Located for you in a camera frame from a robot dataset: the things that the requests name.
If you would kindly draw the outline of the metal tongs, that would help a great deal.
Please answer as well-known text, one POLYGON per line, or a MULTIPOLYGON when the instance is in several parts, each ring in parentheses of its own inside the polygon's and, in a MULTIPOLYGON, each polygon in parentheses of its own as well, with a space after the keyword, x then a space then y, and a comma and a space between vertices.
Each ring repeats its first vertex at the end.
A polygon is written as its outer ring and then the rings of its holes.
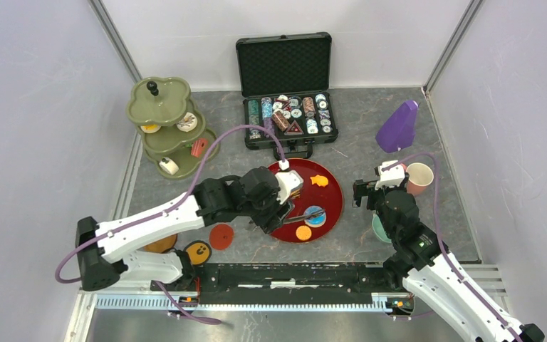
POLYGON ((270 234, 270 233, 274 232, 275 230, 279 229, 280 227, 282 227, 285 224, 292 224, 292 223, 297 223, 297 222, 300 222, 300 221, 304 221, 306 219, 313 219, 313 218, 321 217, 324 214, 325 214, 325 210, 324 209, 319 209, 319 210, 316 210, 314 213, 311 213, 311 214, 303 214, 303 215, 295 216, 295 217, 285 217, 283 219, 280 218, 280 217, 274 216, 274 217, 262 222, 261 224, 257 224, 256 222, 254 222, 254 225, 256 227, 260 228, 265 234, 270 234))

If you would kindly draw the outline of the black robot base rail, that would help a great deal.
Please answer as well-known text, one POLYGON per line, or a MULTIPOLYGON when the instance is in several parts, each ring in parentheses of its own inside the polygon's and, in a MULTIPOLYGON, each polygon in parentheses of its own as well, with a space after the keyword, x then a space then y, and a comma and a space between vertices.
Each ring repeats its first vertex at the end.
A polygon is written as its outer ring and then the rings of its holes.
POLYGON ((412 309, 412 297, 385 280, 379 264, 204 264, 193 282, 127 281, 99 291, 98 309, 188 312, 373 312, 412 309))

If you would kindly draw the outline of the pink triangular cake slice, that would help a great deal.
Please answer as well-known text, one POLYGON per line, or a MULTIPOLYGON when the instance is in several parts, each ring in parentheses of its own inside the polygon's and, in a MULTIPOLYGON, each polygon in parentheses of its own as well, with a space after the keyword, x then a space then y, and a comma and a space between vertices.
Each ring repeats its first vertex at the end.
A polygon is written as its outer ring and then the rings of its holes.
POLYGON ((195 140, 192 143, 192 147, 191 147, 191 150, 190 150, 191 156, 193 156, 195 158, 201 158, 203 156, 203 154, 209 148, 209 145, 210 145, 210 143, 209 143, 208 139, 206 139, 206 138, 200 138, 200 139, 195 140))

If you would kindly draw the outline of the green three-tier dessert stand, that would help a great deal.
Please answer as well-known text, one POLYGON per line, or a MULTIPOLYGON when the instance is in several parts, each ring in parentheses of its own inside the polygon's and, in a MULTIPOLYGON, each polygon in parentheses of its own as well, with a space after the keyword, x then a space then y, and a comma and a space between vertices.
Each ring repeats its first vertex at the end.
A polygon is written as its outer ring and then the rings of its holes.
POLYGON ((216 146, 206 151, 201 158, 191 156, 192 143, 200 138, 208 139, 213 145, 216 133, 207 126, 207 122, 192 98, 188 82, 178 77, 149 77, 138 81, 132 88, 126 106, 126 115, 138 131, 146 158, 155 166, 161 176, 169 180, 180 180, 194 174, 202 160, 210 161, 219 152, 216 146), (176 127, 186 112, 194 113, 198 126, 191 132, 183 133, 176 127), (141 131, 141 125, 160 125, 161 129, 153 134, 141 131), (179 172, 168 175, 159 161, 169 157, 179 166, 179 172))

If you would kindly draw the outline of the white chocolate donut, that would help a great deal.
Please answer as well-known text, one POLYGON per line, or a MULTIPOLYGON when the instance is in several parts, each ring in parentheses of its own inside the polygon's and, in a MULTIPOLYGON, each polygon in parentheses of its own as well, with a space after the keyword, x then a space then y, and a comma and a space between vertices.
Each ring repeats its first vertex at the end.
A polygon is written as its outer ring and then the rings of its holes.
POLYGON ((186 112, 184 117, 176 123, 176 127, 183 133, 193 131, 198 126, 199 120, 194 113, 186 112))

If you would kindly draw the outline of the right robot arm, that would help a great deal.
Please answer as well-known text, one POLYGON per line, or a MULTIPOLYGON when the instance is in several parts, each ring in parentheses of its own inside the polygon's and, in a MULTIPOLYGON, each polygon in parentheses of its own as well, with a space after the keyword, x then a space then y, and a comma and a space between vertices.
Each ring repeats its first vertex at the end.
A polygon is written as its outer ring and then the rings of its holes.
POLYGON ((353 183, 353 203, 379 218, 395 253, 383 264, 383 282, 414 294, 464 341, 544 341, 534 323, 521 323, 502 309, 460 266, 438 234, 420 219, 415 198, 404 185, 353 183))

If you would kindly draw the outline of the yellow donut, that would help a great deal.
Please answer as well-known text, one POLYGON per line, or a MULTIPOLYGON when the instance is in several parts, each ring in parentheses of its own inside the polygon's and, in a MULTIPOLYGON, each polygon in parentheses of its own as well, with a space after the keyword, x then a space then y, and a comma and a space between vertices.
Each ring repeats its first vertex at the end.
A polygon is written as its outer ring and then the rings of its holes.
POLYGON ((161 129, 160 125, 141 125, 140 126, 141 131, 146 134, 153 134, 158 132, 161 129))

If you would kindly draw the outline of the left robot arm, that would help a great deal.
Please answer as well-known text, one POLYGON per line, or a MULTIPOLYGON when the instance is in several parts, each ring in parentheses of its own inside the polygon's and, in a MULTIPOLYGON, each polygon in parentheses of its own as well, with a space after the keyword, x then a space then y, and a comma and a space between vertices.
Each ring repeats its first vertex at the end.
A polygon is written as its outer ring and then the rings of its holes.
POLYGON ((75 237, 81 286, 98 291, 120 280, 160 281, 187 290, 195 281, 187 253, 159 255, 146 252, 145 246, 237 217, 250 218, 270 234, 283 225, 293 210, 291 198, 302 186, 303 179, 294 170, 259 167, 242 177, 205 179, 171 202, 118 221, 82 218, 75 237))

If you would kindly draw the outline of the white roll cake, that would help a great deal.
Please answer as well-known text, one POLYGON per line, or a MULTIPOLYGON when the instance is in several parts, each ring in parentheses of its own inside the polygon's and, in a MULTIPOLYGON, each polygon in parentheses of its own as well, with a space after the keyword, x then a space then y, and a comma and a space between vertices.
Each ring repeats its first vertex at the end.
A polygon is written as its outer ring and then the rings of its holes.
POLYGON ((159 161, 159 166, 168 175, 175 175, 179 172, 178 164, 169 157, 163 157, 159 161))

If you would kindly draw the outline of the blue donut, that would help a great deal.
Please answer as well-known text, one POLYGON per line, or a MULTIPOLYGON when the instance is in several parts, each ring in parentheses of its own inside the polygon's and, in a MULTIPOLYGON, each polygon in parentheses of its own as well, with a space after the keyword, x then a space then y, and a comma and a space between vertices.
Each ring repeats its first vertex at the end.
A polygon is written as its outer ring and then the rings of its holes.
POLYGON ((322 207, 310 206, 303 214, 305 215, 304 222, 309 227, 322 227, 326 222, 326 213, 322 207))

